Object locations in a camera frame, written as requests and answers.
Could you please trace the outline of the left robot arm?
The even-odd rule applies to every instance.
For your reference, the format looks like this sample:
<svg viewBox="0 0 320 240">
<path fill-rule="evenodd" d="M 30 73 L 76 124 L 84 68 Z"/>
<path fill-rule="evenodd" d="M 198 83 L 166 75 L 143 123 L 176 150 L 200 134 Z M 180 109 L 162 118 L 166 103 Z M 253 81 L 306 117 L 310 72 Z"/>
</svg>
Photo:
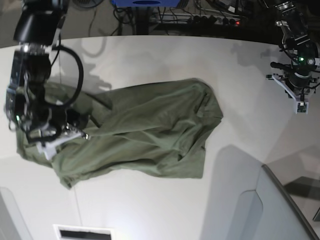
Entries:
<svg viewBox="0 0 320 240">
<path fill-rule="evenodd" d="M 292 0 L 267 0 L 265 5 L 275 8 L 279 16 L 275 21 L 283 33 L 279 48 L 290 59 L 289 64 L 271 62 L 270 66 L 281 74 L 265 78 L 284 89 L 293 100 L 296 114 L 307 114 L 310 98 L 320 86 L 320 78 L 313 77 L 313 73 L 320 73 L 320 45 L 311 40 L 305 17 Z"/>
</svg>

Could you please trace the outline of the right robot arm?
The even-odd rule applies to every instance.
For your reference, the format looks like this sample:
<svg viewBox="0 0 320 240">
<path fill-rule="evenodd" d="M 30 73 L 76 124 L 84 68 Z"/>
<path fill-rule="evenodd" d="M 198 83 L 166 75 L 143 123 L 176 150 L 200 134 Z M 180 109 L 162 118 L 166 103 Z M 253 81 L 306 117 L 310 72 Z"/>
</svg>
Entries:
<svg viewBox="0 0 320 240">
<path fill-rule="evenodd" d="M 82 90 L 84 67 L 80 57 L 61 44 L 60 32 L 68 8 L 67 0 L 23 1 L 13 36 L 19 49 L 13 55 L 4 111 L 9 129 L 22 131 L 27 142 L 35 144 L 47 160 L 57 154 L 58 146 L 75 138 L 89 138 L 84 132 L 89 115 L 72 109 Z M 45 83 L 54 64 L 47 48 L 71 55 L 78 67 L 74 94 L 64 103 L 45 99 Z"/>
</svg>

